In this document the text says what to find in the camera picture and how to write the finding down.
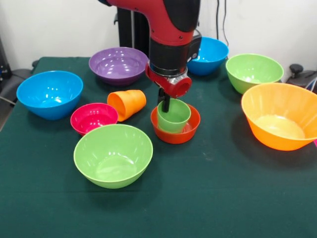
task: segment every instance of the table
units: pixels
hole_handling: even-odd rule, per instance
[[[317,237],[317,149],[272,150],[252,135],[224,66],[192,76],[182,100],[202,121],[180,145],[160,141],[150,113],[158,88],[145,76],[129,87],[101,83],[88,58],[42,58],[34,73],[67,70],[85,83],[78,106],[141,89],[147,105],[125,123],[152,140],[153,159],[132,185],[108,190],[73,163],[80,136],[69,118],[48,121],[18,103],[0,133],[0,237]]]

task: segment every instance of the plastic cup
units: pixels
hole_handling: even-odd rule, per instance
[[[158,105],[158,127],[169,133],[181,133],[191,116],[189,106],[178,99],[170,99],[169,110],[163,112],[163,101]]]
[[[107,104],[118,112],[118,121],[127,120],[141,110],[147,103],[145,94],[141,90],[127,90],[113,92],[108,95]]]

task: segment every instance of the black cable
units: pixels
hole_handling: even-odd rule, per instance
[[[219,30],[218,30],[218,13],[219,13],[219,0],[217,0],[217,12],[216,12],[216,31],[217,31],[217,40],[219,40]]]
[[[225,40],[227,42],[227,46],[229,46],[229,42],[227,40],[226,33],[224,31],[224,23],[226,21],[226,16],[227,16],[227,0],[224,0],[224,16],[223,16],[223,22],[222,22],[222,30],[223,30],[224,38],[225,38]]]
[[[22,78],[22,79],[26,79],[25,77],[22,77],[22,76],[20,76],[20,75],[18,75],[18,74],[15,74],[15,73],[12,73],[12,75],[14,75],[14,76],[17,76],[17,77],[19,77],[19,78]]]

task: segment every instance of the green cup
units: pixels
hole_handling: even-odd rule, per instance
[[[188,122],[191,111],[189,106],[178,99],[170,99],[169,110],[163,112],[163,102],[158,105],[158,128],[169,133],[181,133]]]

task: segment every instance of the red robot arm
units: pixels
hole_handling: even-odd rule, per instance
[[[185,95],[192,81],[187,62],[198,55],[201,35],[196,31],[200,0],[99,0],[111,6],[137,11],[150,26],[150,61],[146,74],[160,87],[159,100]]]

